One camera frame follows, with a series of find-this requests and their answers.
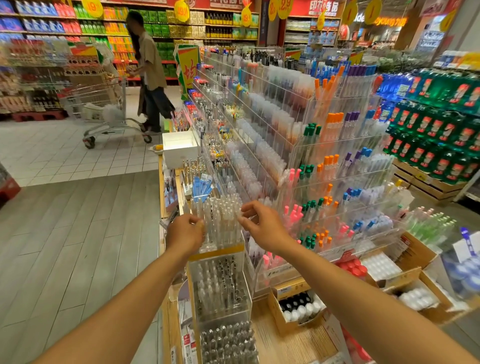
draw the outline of wooden crate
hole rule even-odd
[[[466,182],[448,184],[431,177],[417,167],[412,167],[405,162],[394,159],[393,164],[397,167],[396,174],[403,181],[410,183],[410,190],[424,193],[436,205],[446,205],[462,190]]]

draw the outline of white box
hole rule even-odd
[[[164,133],[163,160],[168,169],[181,168],[182,162],[197,159],[200,148],[192,130],[187,132]]]

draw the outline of shopping cart wheel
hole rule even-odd
[[[95,137],[90,136],[88,138],[84,139],[84,144],[87,147],[87,149],[93,149],[95,148]]]

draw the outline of price tag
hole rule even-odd
[[[455,19],[456,9],[449,12],[446,17],[440,22],[440,31],[446,32]]]
[[[99,0],[82,0],[82,5],[92,18],[99,18],[103,15],[103,6]]]
[[[350,2],[345,6],[342,15],[342,24],[350,25],[353,23],[357,17],[359,7],[357,5],[357,0],[350,0]]]
[[[175,19],[185,23],[190,19],[190,10],[188,5],[185,3],[185,0],[177,0],[175,6],[173,7],[173,12],[175,14]]]
[[[249,8],[250,4],[247,4],[241,11],[241,23],[243,26],[252,25],[252,12]]]
[[[322,11],[322,13],[318,16],[317,19],[317,30],[322,30],[325,25],[325,11]]]
[[[380,15],[382,11],[382,0],[372,0],[367,5],[365,9],[365,24],[370,25],[375,22],[375,20]]]
[[[278,0],[278,17],[286,19],[292,11],[293,0]]]
[[[271,22],[275,20],[277,9],[278,9],[277,0],[270,0],[270,2],[268,3],[268,19]]]
[[[422,182],[425,182],[425,183],[430,183],[432,182],[432,178],[428,175],[428,174],[425,174],[423,172],[418,172],[416,175],[415,175],[415,178],[417,180],[420,180]]]

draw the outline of right hand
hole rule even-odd
[[[272,208],[258,201],[251,201],[244,204],[241,210],[240,225],[250,232],[261,248],[282,256],[286,244],[295,244],[283,226],[280,216]]]

